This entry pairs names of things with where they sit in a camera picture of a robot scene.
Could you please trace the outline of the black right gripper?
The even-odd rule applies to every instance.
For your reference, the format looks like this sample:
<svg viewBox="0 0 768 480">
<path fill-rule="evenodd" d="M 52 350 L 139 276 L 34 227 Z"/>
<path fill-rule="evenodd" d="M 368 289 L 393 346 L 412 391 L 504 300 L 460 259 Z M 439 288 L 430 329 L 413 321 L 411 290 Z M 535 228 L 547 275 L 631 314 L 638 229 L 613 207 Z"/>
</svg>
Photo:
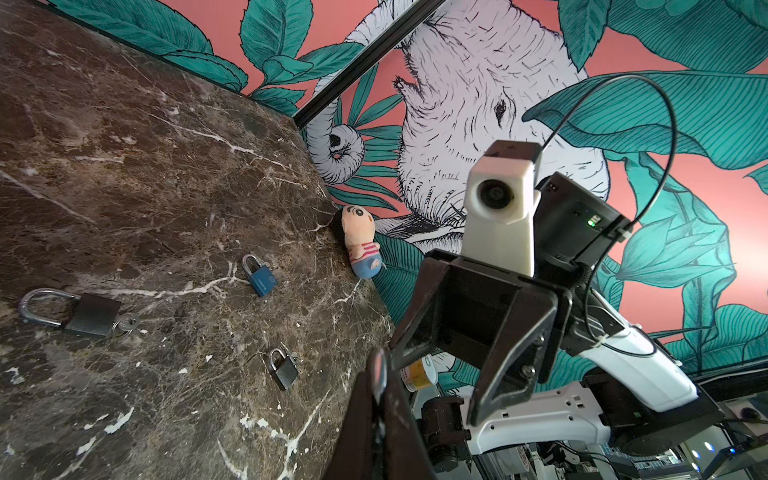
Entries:
<svg viewBox="0 0 768 480">
<path fill-rule="evenodd" d="M 572 304 L 565 287 L 435 249 L 389 341 L 392 367 L 441 349 L 478 368 L 467 422 L 479 426 L 549 377 Z"/>
</svg>

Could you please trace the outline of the blue padlock silver shackle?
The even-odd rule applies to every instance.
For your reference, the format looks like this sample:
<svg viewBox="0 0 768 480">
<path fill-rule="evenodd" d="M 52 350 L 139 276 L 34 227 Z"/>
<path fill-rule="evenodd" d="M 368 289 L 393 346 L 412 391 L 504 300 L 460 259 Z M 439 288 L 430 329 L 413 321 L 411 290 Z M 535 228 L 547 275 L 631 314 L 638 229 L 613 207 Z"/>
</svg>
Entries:
<svg viewBox="0 0 768 480">
<path fill-rule="evenodd" d="M 265 297 L 277 286 L 277 279 L 270 268 L 256 255 L 248 253 L 241 260 L 248 283 L 257 295 Z"/>
</svg>

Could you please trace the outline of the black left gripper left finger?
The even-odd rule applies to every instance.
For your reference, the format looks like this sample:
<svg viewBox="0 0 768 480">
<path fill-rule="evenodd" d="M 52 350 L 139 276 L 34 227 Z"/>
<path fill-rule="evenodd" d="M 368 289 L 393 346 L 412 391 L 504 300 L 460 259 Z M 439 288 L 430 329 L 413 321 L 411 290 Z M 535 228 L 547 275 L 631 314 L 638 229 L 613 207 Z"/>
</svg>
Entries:
<svg viewBox="0 0 768 480">
<path fill-rule="evenodd" d="M 323 479 L 370 479 L 373 470 L 374 398 L 370 380 L 360 373 Z"/>
</svg>

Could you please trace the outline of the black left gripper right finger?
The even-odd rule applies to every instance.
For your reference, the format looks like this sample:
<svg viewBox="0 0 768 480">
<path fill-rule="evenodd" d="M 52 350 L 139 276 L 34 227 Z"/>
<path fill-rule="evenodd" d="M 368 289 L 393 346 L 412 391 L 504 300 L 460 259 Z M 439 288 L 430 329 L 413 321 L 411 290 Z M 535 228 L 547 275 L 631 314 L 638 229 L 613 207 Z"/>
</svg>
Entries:
<svg viewBox="0 0 768 480">
<path fill-rule="evenodd" d="M 387 382 L 382 394 L 383 473 L 388 480 L 435 479 L 419 428 L 401 385 Z"/>
</svg>

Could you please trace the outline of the small black padlock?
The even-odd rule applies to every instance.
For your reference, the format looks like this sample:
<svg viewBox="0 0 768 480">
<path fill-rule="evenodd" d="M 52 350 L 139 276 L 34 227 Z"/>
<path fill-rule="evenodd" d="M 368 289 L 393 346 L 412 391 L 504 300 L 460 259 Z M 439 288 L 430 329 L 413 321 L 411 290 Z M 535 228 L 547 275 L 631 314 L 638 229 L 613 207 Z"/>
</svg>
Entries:
<svg viewBox="0 0 768 480">
<path fill-rule="evenodd" d="M 267 354 L 267 366 L 270 375 L 282 391 L 288 391 L 296 382 L 299 370 L 290 350 L 280 344 Z"/>
<path fill-rule="evenodd" d="M 34 313 L 31 303 L 37 297 L 56 297 L 74 303 L 67 320 L 53 320 Z M 18 304 L 18 313 L 25 322 L 88 337 L 109 338 L 132 333 L 139 325 L 133 313 L 122 313 L 122 303 L 91 293 L 77 295 L 53 288 L 38 288 L 26 293 Z"/>
</svg>

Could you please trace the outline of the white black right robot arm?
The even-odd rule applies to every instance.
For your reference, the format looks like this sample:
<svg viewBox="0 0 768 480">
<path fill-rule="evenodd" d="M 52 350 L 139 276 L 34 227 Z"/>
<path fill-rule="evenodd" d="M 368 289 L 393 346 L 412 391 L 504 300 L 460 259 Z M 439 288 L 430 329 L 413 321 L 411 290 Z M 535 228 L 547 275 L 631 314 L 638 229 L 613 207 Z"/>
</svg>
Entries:
<svg viewBox="0 0 768 480">
<path fill-rule="evenodd" d="M 480 372 L 469 399 L 427 406 L 431 460 L 560 440 L 651 456 L 720 422 L 673 356 L 589 288 L 630 221 L 562 174 L 537 192 L 535 272 L 434 250 L 390 342 L 397 367 L 439 349 Z"/>
</svg>

